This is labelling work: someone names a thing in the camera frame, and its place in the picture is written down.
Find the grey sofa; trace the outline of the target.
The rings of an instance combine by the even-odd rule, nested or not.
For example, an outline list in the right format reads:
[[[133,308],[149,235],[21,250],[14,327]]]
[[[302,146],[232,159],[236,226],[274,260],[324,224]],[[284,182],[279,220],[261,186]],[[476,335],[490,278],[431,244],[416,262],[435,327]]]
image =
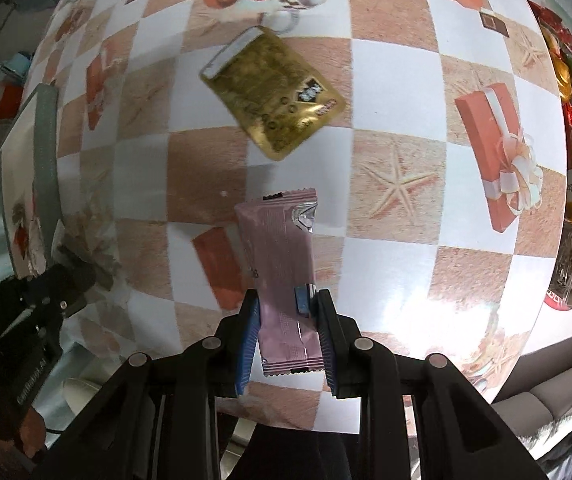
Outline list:
[[[572,424],[572,367],[493,408],[520,438],[564,431],[565,424]]]

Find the pink long snack bar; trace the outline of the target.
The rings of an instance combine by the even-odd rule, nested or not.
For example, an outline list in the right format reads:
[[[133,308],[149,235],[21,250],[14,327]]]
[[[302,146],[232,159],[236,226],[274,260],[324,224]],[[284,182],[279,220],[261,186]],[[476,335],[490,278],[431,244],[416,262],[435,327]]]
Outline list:
[[[240,239],[260,307],[259,350],[266,376],[324,367],[314,321],[313,188],[235,206]]]

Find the red bucket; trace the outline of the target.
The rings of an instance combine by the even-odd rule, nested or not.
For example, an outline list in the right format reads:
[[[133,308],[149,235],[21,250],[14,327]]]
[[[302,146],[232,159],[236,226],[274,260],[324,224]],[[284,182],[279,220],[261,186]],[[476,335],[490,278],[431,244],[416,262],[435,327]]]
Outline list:
[[[14,119],[21,106],[24,87],[20,84],[4,82],[0,97],[0,120]]]

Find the blue plastic stool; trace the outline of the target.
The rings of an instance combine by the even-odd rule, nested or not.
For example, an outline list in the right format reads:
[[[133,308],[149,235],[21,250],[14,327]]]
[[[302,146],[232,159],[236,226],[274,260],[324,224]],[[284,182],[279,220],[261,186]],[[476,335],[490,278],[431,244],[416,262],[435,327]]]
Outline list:
[[[27,52],[16,52],[9,60],[1,65],[1,69],[8,76],[18,80],[25,80],[32,63],[32,56]]]

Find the gold coin candy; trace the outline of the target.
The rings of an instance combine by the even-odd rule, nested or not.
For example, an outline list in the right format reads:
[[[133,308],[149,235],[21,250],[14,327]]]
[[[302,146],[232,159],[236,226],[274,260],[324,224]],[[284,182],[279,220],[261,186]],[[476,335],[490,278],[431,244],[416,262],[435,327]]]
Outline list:
[[[563,62],[563,59],[555,52],[550,54],[552,66],[554,66],[557,86],[563,103],[569,102],[572,98],[572,84],[570,68]]]

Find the pink crispy cranberry bag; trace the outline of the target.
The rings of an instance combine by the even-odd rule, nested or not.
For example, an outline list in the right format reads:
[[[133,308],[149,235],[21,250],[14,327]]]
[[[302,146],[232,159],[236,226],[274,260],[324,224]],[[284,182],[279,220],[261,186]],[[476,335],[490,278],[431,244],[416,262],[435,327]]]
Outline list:
[[[29,275],[39,275],[46,270],[46,255],[39,217],[34,206],[23,200],[13,206],[13,246],[18,249],[21,261]]]

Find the red snack bag far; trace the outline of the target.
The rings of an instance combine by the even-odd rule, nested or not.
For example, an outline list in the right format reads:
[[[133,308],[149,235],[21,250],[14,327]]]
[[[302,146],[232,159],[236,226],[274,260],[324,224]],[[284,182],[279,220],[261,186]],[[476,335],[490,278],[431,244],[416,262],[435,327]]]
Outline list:
[[[562,52],[572,54],[572,34],[570,29],[563,25],[562,18],[546,6],[528,0],[537,23],[544,38],[555,55],[560,56]]]

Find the gold foil snack pouch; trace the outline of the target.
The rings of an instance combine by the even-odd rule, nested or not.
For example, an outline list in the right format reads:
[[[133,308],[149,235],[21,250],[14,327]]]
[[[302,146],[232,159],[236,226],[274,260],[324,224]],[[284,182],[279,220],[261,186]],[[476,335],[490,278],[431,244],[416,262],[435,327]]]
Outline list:
[[[252,26],[200,72],[269,159],[284,159],[345,107],[329,80],[271,30]]]

